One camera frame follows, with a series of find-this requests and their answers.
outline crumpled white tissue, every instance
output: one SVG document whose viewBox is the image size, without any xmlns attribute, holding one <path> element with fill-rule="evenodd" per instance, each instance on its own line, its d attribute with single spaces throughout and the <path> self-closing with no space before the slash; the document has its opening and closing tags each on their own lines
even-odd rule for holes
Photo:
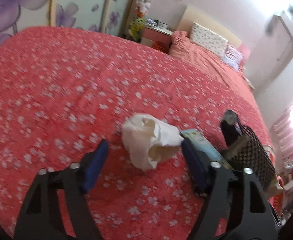
<svg viewBox="0 0 293 240">
<path fill-rule="evenodd" d="M 143 171 L 175 155 L 183 140 L 177 127 L 149 114 L 135 114 L 122 124 L 125 149 L 132 164 Z"/>
</svg>

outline red floral bedspread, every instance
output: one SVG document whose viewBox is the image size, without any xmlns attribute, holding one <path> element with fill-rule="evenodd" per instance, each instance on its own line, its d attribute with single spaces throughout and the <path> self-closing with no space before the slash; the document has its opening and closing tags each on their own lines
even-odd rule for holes
<svg viewBox="0 0 293 240">
<path fill-rule="evenodd" d="M 87 196 L 104 238 L 186 239 L 202 201 L 192 192 L 182 154 L 156 170 L 138 170 L 120 127 L 126 117 L 148 113 L 181 130 L 197 128 L 220 149 L 219 122 L 228 108 L 269 143 L 245 100 L 171 56 L 89 31 L 21 32 L 0 48 L 0 224 L 13 234 L 40 168 L 64 169 L 106 138 L 109 157 Z M 63 202 L 62 209 L 72 232 Z"/>
</svg>

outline headboard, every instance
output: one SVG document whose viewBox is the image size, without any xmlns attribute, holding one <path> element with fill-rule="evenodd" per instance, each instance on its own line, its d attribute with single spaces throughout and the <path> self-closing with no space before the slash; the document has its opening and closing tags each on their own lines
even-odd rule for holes
<svg viewBox="0 0 293 240">
<path fill-rule="evenodd" d="M 226 38 L 235 48 L 238 48 L 242 44 L 242 41 L 231 31 L 193 6 L 188 6 L 186 8 L 176 30 L 187 31 L 190 33 L 193 23 L 198 23 L 203 27 L 221 35 L 222 37 Z"/>
</svg>

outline flower stem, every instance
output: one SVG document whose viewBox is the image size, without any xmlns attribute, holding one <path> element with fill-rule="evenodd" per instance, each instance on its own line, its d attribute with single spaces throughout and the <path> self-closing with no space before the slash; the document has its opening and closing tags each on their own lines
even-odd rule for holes
<svg viewBox="0 0 293 240">
<path fill-rule="evenodd" d="M 12 28 L 13 28 L 13 34 L 14 35 L 18 34 L 17 22 L 13 23 Z"/>
</svg>

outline silver screw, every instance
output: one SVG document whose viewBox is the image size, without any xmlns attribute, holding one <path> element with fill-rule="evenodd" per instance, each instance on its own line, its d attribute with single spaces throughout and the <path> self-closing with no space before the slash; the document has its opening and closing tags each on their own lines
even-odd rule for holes
<svg viewBox="0 0 293 240">
<path fill-rule="evenodd" d="M 80 163 L 71 163 L 70 164 L 70 169 L 75 170 L 80 168 Z"/>
<path fill-rule="evenodd" d="M 250 168 L 244 168 L 243 171 L 244 171 L 246 174 L 252 174 L 252 173 L 253 173 L 253 170 L 250 169 Z"/>
<path fill-rule="evenodd" d="M 44 175 L 44 174 L 46 174 L 46 169 L 40 169 L 40 171 L 39 171 L 39 175 Z"/>
<path fill-rule="evenodd" d="M 221 163 L 219 163 L 219 162 L 211 162 L 211 166 L 213 168 L 221 168 Z"/>
</svg>

